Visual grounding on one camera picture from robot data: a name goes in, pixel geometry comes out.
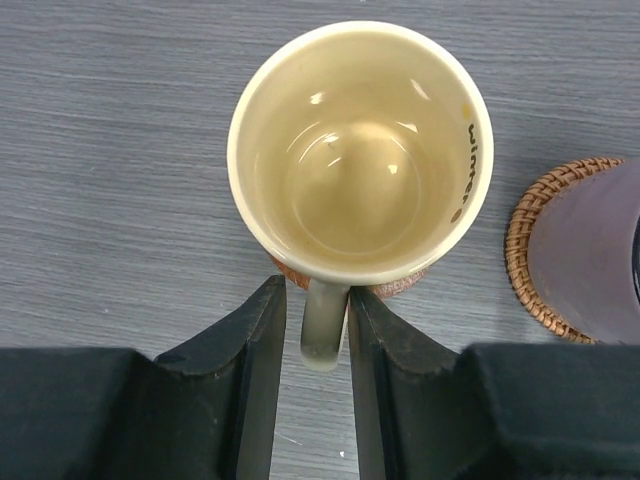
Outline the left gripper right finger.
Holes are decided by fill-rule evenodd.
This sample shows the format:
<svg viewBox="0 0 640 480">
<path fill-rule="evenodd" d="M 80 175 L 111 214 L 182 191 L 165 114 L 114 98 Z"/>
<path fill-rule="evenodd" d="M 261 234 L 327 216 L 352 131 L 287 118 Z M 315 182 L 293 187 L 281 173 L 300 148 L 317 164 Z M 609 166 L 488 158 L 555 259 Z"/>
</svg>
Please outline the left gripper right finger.
<svg viewBox="0 0 640 480">
<path fill-rule="evenodd" d="M 456 353 L 354 287 L 348 307 L 359 475 L 453 479 L 460 450 L 447 426 Z"/>
</svg>

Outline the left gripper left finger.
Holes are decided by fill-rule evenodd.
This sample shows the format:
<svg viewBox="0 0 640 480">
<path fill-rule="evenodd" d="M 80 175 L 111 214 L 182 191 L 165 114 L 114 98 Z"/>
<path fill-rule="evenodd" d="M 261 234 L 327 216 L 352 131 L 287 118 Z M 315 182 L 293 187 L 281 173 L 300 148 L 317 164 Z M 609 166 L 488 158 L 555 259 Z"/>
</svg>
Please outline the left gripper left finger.
<svg viewBox="0 0 640 480">
<path fill-rule="evenodd" d="M 269 277 L 240 307 L 155 362 L 169 432 L 152 479 L 270 475 L 286 328 L 286 282 Z"/>
</svg>

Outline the dark wooden coaster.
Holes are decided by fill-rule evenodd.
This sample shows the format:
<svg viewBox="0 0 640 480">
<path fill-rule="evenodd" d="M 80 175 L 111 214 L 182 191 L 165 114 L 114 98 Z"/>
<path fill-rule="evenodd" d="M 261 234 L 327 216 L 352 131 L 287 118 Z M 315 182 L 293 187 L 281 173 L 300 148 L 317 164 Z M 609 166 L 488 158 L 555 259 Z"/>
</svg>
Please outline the dark wooden coaster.
<svg viewBox="0 0 640 480">
<path fill-rule="evenodd" d="M 406 272 L 399 277 L 391 272 L 349 271 L 345 273 L 299 271 L 287 265 L 276 255 L 266 253 L 281 273 L 295 285 L 311 290 L 312 297 L 318 299 L 347 298 L 348 291 L 354 286 L 364 286 L 377 297 L 384 299 L 398 295 L 415 285 L 427 272 L 427 269 Z"/>
</svg>

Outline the small woven rattan coaster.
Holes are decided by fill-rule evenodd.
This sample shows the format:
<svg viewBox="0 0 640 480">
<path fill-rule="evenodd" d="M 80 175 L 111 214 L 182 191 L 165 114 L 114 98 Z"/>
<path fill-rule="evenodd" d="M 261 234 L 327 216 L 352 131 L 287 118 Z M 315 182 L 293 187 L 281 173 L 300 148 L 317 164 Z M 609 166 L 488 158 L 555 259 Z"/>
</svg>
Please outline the small woven rattan coaster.
<svg viewBox="0 0 640 480">
<path fill-rule="evenodd" d="M 514 207 L 504 238 L 506 272 L 524 309 L 547 330 L 580 344 L 597 341 L 570 325 L 541 299 L 528 269 L 528 246 L 535 222 L 544 206 L 563 190 L 600 172 L 623 164 L 620 158 L 590 157 L 559 165 L 539 177 Z"/>
</svg>

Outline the purple transparent mug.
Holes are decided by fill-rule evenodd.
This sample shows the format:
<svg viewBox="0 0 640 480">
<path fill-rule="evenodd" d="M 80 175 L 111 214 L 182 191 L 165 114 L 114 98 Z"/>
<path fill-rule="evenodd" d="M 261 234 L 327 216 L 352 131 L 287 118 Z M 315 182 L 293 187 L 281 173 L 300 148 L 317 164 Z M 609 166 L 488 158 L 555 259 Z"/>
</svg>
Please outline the purple transparent mug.
<svg viewBox="0 0 640 480">
<path fill-rule="evenodd" d="M 567 187 L 542 209 L 528 270 L 543 302 L 607 344 L 639 342 L 639 163 Z"/>
</svg>

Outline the cream mug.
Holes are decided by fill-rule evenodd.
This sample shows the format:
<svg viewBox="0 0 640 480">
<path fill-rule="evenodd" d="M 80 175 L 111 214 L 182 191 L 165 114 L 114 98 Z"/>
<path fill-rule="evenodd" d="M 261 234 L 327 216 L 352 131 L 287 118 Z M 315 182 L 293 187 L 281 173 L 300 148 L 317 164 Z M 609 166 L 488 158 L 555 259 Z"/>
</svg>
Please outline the cream mug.
<svg viewBox="0 0 640 480">
<path fill-rule="evenodd" d="M 330 371 L 350 291 L 425 270 L 470 228 L 494 135 L 477 85 L 444 47 L 399 25 L 345 21 L 259 67 L 226 157 L 245 225 L 308 280 L 300 353 Z"/>
</svg>

